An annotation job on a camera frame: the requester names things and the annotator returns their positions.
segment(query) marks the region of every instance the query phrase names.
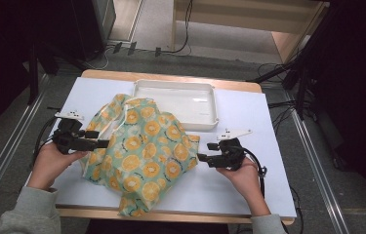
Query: fabric bag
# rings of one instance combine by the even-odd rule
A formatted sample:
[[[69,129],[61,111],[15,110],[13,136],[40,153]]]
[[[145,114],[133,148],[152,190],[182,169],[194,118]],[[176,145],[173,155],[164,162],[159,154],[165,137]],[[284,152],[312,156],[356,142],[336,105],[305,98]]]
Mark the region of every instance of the fabric bag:
[[[119,213],[149,212],[186,172],[197,165],[199,136],[187,135],[171,113],[151,98],[118,94],[93,117],[87,131],[109,139],[80,160],[83,177],[122,191]]]

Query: person's left hand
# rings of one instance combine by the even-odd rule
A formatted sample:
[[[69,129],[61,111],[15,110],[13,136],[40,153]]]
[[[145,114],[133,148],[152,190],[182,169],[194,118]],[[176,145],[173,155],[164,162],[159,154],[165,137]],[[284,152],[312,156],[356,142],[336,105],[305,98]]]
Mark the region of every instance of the person's left hand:
[[[71,154],[62,154],[55,143],[42,146],[27,187],[49,190],[55,179],[74,161],[84,157],[88,152],[76,151]]]

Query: wooden desk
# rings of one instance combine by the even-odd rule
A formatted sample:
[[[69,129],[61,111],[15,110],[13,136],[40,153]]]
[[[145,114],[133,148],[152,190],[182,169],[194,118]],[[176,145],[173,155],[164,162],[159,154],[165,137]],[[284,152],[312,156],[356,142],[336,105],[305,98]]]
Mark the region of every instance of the wooden desk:
[[[176,20],[185,21],[189,0],[174,0],[172,44]],[[195,0],[190,21],[271,31],[283,62],[316,28],[325,3],[308,0]]]
[[[84,78],[99,78],[109,80],[120,81],[137,81],[140,79],[152,79],[152,80],[165,80],[165,81],[183,81],[183,82],[205,82],[212,84],[218,89],[234,90],[242,92],[254,92],[261,93],[261,87],[254,83],[234,82],[225,80],[203,79],[195,77],[185,76],[171,76],[171,75],[158,75],[158,74],[145,74],[145,73],[131,73],[131,72],[116,72],[116,71],[97,71],[86,70],[83,72]],[[132,219],[132,220],[157,220],[157,221],[187,221],[187,222],[219,222],[219,223],[250,223],[251,219],[249,215],[203,215],[198,213],[179,213],[173,214],[171,212],[157,212],[151,211],[148,214],[144,214],[141,217],[124,217],[119,216],[118,211],[108,208],[100,207],[84,207],[84,206],[61,206],[57,205],[61,216],[75,216],[75,217],[87,217],[87,218],[120,218],[120,219]],[[283,218],[285,224],[292,224],[293,218]]]

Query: table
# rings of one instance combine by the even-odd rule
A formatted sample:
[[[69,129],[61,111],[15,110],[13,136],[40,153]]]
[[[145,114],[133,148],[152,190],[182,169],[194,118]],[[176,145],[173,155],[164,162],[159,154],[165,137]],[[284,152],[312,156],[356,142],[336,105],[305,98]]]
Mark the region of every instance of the table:
[[[106,94],[104,91],[116,89],[121,92],[130,92],[133,87],[133,82],[140,79],[150,79],[150,80],[165,80],[165,81],[180,81],[180,82],[205,82],[209,83],[216,88],[216,100],[219,103],[223,103],[224,100],[222,97],[225,97],[224,94],[227,92],[237,92],[238,95],[249,95],[249,96],[257,96],[260,98],[264,98],[264,105],[266,107],[265,97],[261,94],[262,90],[258,84],[254,83],[244,83],[244,82],[233,82],[233,81],[225,81],[225,80],[215,80],[215,79],[207,79],[207,78],[196,78],[196,77],[182,77],[182,76],[171,76],[171,75],[159,75],[159,74],[145,74],[145,73],[133,73],[133,72],[115,72],[115,71],[97,71],[97,70],[86,70],[82,73],[82,77],[78,78],[72,91],[67,98],[67,101],[63,107],[62,111],[69,111],[70,108],[81,107],[81,109],[77,109],[78,112],[83,114],[85,117],[92,117],[96,111],[102,106],[103,101],[98,100],[100,103],[98,105],[93,106],[94,110],[90,108],[85,108],[85,106],[90,102],[95,102],[97,99],[102,97],[106,98]],[[219,113],[219,117],[222,118],[221,122],[216,128],[222,128],[224,126],[224,113]],[[265,114],[264,118],[271,125],[271,121],[269,120],[268,111]],[[216,140],[216,131],[214,129],[209,131],[209,133],[198,133],[201,136],[200,139],[200,151],[204,150],[204,147],[201,147],[201,144],[205,144],[207,142]],[[256,133],[257,136],[253,136],[251,134],[251,138],[256,138],[260,135]],[[247,143],[244,143],[243,136],[240,138],[244,147],[249,148]],[[280,152],[278,150],[277,142],[275,141],[274,132],[271,129],[271,132],[268,131],[267,138],[265,140],[274,141],[273,147],[265,147],[266,150],[274,150],[273,157],[276,162],[270,162],[269,159],[259,158],[259,155],[263,153],[259,152],[257,149],[254,152],[262,165],[266,165],[268,170],[272,170],[271,173],[268,173],[269,176],[265,179],[265,187],[266,187],[266,199],[269,207],[272,210],[279,209],[282,213],[286,215],[282,215],[282,219],[286,224],[291,224],[296,217],[295,208],[292,200],[292,196],[289,190],[289,185],[287,182],[286,174],[284,172],[284,166],[281,161]],[[108,190],[102,186],[94,185],[85,179],[80,177],[81,169],[79,164],[73,164],[70,166],[56,181],[54,186],[59,190],[60,194],[57,200],[57,208],[61,213],[61,216],[76,216],[76,217],[87,217],[87,218],[122,218],[122,219],[133,219],[133,220],[156,220],[156,221],[187,221],[187,222],[221,222],[221,223],[250,223],[250,214],[248,212],[247,206],[244,206],[246,203],[244,199],[239,195],[235,189],[232,187],[231,183],[222,175],[218,174],[214,169],[209,169],[207,164],[199,162],[199,165],[185,174],[180,181],[169,191],[167,196],[161,201],[156,209],[152,210],[148,214],[144,214],[140,217],[123,217],[118,216],[117,207],[119,205],[120,193],[116,193],[115,191]],[[201,179],[207,176],[207,181],[209,183],[201,183]],[[198,183],[206,184],[206,191],[197,190],[192,194],[184,194],[182,195],[181,189],[183,186],[186,186],[189,183],[189,186],[196,187]],[[286,190],[276,192],[273,194],[275,189],[279,187],[283,187]],[[92,198],[98,197],[96,201],[87,200],[87,196]],[[179,199],[179,204],[182,207],[179,207],[179,204],[173,205],[170,203],[172,199]],[[198,204],[195,206],[201,207],[201,204],[206,204],[208,202],[212,203],[213,199],[221,199],[224,201],[222,205],[218,205],[215,207],[207,207],[207,211],[210,212],[199,212],[194,211],[194,208],[188,208],[185,206],[186,200],[198,200],[193,201],[192,203],[197,202]],[[222,209],[233,210],[236,211],[228,211],[227,213],[222,213]]]
[[[171,45],[175,42],[176,20],[185,21],[188,3],[174,0]],[[308,0],[195,0],[190,21],[271,31],[286,63],[316,28],[325,9],[324,2]]]

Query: white tabletop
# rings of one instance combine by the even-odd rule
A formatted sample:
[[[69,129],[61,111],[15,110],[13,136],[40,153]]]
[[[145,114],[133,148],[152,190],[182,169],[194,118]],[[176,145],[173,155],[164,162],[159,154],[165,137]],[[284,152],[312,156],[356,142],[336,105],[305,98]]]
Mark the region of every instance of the white tabletop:
[[[82,129],[85,129],[92,116],[104,104],[110,102],[116,94],[131,95],[133,89],[133,82],[79,77],[62,112],[77,111],[85,116],[85,120],[81,121]],[[199,152],[208,155],[220,153],[209,151],[206,144],[217,143],[217,134],[223,133],[225,129],[251,130],[250,135],[241,136],[239,140],[243,147],[258,157],[262,166],[267,167],[264,179],[265,199],[271,212],[282,217],[296,217],[265,95],[215,89],[215,97],[220,119],[217,127],[207,132],[188,132],[200,135]],[[58,205],[119,207],[120,192],[94,185],[81,175],[82,169],[75,162],[58,177],[54,184],[59,191]],[[245,200],[230,181],[203,162],[183,175],[154,209],[167,213],[250,214]]]

